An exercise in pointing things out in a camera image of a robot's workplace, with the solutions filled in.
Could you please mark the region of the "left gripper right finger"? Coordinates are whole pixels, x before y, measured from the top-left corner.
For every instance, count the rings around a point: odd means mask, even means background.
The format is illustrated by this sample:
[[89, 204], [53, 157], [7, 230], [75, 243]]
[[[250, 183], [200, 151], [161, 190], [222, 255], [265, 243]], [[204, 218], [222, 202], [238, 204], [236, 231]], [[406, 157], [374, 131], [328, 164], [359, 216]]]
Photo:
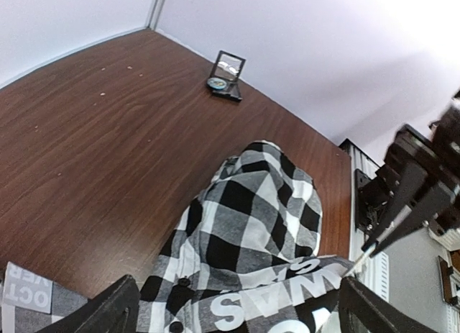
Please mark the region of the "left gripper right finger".
[[341, 280], [339, 321], [342, 332], [432, 332], [404, 315], [353, 277]]

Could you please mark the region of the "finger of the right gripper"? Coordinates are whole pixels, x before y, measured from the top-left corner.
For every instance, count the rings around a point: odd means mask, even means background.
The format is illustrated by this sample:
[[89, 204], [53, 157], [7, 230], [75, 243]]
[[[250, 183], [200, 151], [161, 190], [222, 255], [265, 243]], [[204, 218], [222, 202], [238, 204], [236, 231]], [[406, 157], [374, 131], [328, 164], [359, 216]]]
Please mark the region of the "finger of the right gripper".
[[423, 185], [427, 176], [426, 171], [415, 163], [408, 163], [402, 172], [400, 184], [386, 205], [385, 212], [369, 239], [363, 244], [362, 251], [381, 252], [393, 242], [403, 237], [405, 230], [411, 229], [408, 218], [390, 229], [391, 223], [403, 208], [413, 199], [418, 189]]
[[[403, 232], [403, 237], [420, 229], [424, 221], [430, 221], [435, 215], [443, 213], [455, 202], [455, 190], [450, 189], [442, 182], [437, 182], [431, 187], [425, 196], [412, 208], [409, 214], [404, 216], [401, 221], [408, 218], [411, 229]], [[378, 255], [379, 252], [373, 252], [371, 256]]]

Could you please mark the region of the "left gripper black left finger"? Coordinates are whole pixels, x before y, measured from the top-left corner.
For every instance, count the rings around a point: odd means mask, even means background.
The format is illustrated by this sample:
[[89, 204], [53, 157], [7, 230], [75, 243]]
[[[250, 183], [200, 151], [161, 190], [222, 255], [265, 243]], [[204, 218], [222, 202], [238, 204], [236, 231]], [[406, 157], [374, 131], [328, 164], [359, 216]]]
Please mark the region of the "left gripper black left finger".
[[36, 332], [135, 332], [139, 289], [132, 276], [124, 275], [87, 299], [55, 283], [51, 313], [61, 318]]

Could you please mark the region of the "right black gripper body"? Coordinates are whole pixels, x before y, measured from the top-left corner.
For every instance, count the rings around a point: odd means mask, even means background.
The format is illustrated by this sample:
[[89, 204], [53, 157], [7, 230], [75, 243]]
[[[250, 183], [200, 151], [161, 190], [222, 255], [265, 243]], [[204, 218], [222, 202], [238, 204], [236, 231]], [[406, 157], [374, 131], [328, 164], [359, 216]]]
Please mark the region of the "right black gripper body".
[[424, 221], [435, 234], [442, 236], [459, 228], [459, 96], [454, 96], [443, 114], [430, 124], [431, 136], [424, 137], [409, 124], [403, 125], [387, 149], [384, 164], [376, 175], [384, 178], [390, 188], [390, 197], [400, 184], [405, 166], [415, 163], [427, 176], [413, 199], [390, 225], [395, 227], [437, 182], [455, 190], [455, 202], [432, 220]]

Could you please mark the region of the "white round brooch backing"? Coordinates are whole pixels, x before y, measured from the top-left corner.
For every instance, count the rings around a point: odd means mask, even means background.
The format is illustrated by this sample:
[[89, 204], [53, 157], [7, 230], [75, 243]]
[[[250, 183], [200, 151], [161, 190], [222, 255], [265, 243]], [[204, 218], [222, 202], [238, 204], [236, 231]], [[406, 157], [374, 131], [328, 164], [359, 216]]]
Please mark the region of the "white round brooch backing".
[[363, 264], [367, 261], [369, 256], [372, 254], [372, 249], [369, 248], [367, 251], [363, 252], [355, 261], [352, 267], [343, 275], [343, 277], [353, 276], [356, 273], [360, 273]]

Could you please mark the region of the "black white checkered shirt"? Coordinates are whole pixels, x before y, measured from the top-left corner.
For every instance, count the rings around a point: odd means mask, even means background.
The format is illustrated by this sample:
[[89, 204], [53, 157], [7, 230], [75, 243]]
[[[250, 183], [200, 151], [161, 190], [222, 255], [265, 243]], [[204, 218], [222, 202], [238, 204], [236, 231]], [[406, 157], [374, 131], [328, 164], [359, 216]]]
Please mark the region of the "black white checkered shirt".
[[[351, 263], [320, 256], [313, 179], [274, 143], [228, 158], [183, 212], [139, 288], [135, 332], [319, 332]], [[3, 332], [36, 332], [55, 282], [6, 268]]]

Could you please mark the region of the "round silver brooch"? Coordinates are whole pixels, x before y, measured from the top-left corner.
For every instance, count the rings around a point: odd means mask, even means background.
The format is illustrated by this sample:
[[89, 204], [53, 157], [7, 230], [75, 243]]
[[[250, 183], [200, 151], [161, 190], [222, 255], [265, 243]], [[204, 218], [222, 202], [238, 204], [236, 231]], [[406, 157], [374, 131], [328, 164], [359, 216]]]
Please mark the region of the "round silver brooch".
[[222, 78], [218, 77], [210, 77], [207, 81], [206, 84], [208, 87], [212, 88], [213, 90], [224, 90], [228, 83]]

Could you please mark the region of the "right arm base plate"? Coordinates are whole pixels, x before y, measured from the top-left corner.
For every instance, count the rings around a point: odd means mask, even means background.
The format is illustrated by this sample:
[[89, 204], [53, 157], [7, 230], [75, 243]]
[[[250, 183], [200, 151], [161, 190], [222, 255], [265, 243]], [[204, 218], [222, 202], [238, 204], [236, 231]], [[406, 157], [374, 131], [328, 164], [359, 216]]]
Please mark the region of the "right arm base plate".
[[369, 236], [390, 199], [390, 188], [381, 176], [370, 178], [360, 169], [354, 171], [354, 185], [355, 228]]

